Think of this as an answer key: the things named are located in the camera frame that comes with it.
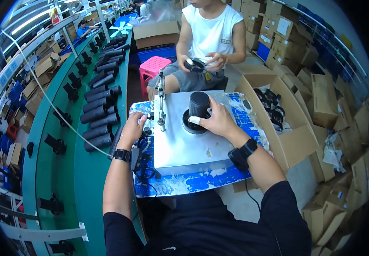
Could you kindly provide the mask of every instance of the hand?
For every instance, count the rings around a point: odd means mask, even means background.
[[[212,59],[208,60],[206,62],[206,69],[208,71],[221,71],[224,67],[224,65],[227,63],[227,57],[224,54],[217,53],[217,52],[211,52],[206,57],[213,57]]]
[[[229,111],[222,103],[218,103],[210,95],[209,98],[209,105],[212,108],[212,116],[209,119],[191,116],[188,121],[203,126],[214,134],[229,139],[229,136],[240,128],[233,121]]]
[[[140,136],[142,135],[143,126],[145,125],[147,118],[148,116],[143,113],[132,113],[127,119],[125,126],[123,127],[122,134],[116,148],[130,151],[133,143],[139,140]]]
[[[184,54],[180,54],[177,56],[177,64],[179,65],[179,69],[182,71],[185,71],[187,73],[190,73],[190,70],[185,68],[185,61],[188,59],[189,57],[187,57]]]

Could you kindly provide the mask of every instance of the fan blade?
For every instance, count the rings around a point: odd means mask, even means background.
[[[112,35],[110,35],[110,37],[115,37],[118,33],[119,33],[119,30],[113,33]]]

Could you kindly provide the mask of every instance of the blue table surface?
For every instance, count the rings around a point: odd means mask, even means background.
[[[255,122],[256,116],[247,98],[240,93],[226,93],[229,98],[229,103],[232,106],[233,115],[236,123],[243,129],[251,138],[255,139],[267,151],[269,150],[269,142],[264,131]],[[130,113],[143,112],[150,113],[151,104],[147,102],[134,103],[130,107]],[[146,164],[146,173],[144,177],[149,177],[154,169],[154,147],[153,136],[151,144],[144,154],[149,155],[149,159],[143,160],[142,164]],[[212,188],[218,188],[224,185],[239,182],[245,177],[251,177],[249,172],[240,172],[235,166],[219,169],[196,171],[194,173],[167,175],[157,179],[155,175],[146,180],[146,183],[151,184],[157,190],[157,196],[173,196],[189,194],[199,191],[205,191]],[[135,190],[137,197],[154,197],[156,191],[149,185],[142,183],[134,176]]]

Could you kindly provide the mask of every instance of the workbench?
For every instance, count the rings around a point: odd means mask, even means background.
[[[226,96],[232,107],[233,115],[236,123],[243,129],[251,138],[255,139],[265,150],[269,151],[269,141],[264,131],[257,125],[257,118],[247,98],[240,93],[226,93]],[[130,113],[142,112],[150,113],[151,103],[138,102],[130,107]],[[156,121],[146,121],[146,126],[151,130],[160,129]],[[144,177],[150,177],[154,169],[154,147],[153,147],[153,132],[151,135],[151,144],[144,152],[150,155],[150,160],[144,164],[147,165]],[[167,175],[158,177],[153,175],[145,181],[140,181],[138,177],[134,176],[135,191],[137,197],[154,197],[156,191],[148,183],[157,190],[157,197],[183,195],[199,191],[205,191],[212,188],[218,188],[224,185],[232,184],[250,178],[250,173],[240,172],[235,166],[218,169],[218,170],[195,170],[194,173]]]
[[[95,76],[93,67],[99,59],[98,53],[90,52],[88,46],[95,41],[95,35],[88,37],[76,47],[78,58],[71,54],[65,60],[58,73],[53,78],[46,95],[53,104],[69,113],[72,119],[72,127],[82,134],[88,130],[88,124],[82,125],[79,117],[83,113],[82,106],[86,103],[84,94],[89,90],[88,82]],[[130,44],[132,32],[128,34],[127,44]],[[78,90],[79,99],[69,101],[68,95],[62,88],[67,82],[71,83],[67,75],[73,72],[78,77],[78,69],[75,63],[83,61],[81,53],[86,52],[92,63],[87,66],[88,74],[82,78],[82,87]],[[129,63],[129,50],[126,50],[126,60],[119,66],[119,74],[115,82],[109,87],[119,85],[122,95],[118,97],[117,107],[121,124],[126,122],[126,92],[127,69]],[[75,256],[105,255],[105,240],[103,234],[102,198],[105,178],[110,166],[110,160],[106,155],[98,151],[88,153],[84,149],[84,141],[69,127],[61,127],[59,120],[53,115],[53,108],[46,97],[43,98],[31,127],[28,143],[33,142],[33,154],[25,156],[23,168],[23,201],[24,212],[37,215],[38,221],[27,220],[29,229],[58,230],[79,228],[79,223],[85,225],[89,241],[81,237],[69,239],[75,247]],[[67,147],[64,155],[55,155],[52,148],[42,141],[42,136],[49,133],[54,138],[61,138]],[[50,211],[37,207],[36,200],[41,197],[50,199],[55,193],[59,201],[64,205],[64,212],[53,215]],[[132,214],[137,212],[136,201],[132,193]],[[144,233],[140,219],[134,221],[136,232],[144,243]],[[33,242],[33,247],[38,256],[48,256],[45,242]]]

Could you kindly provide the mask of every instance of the white sleeveless shirt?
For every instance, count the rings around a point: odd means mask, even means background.
[[[244,20],[243,16],[229,5],[223,13],[212,20],[203,18],[198,8],[189,5],[182,9],[183,15],[192,27],[193,41],[189,50],[189,58],[209,60],[206,57],[210,52],[222,54],[232,54],[233,47],[233,26]]]

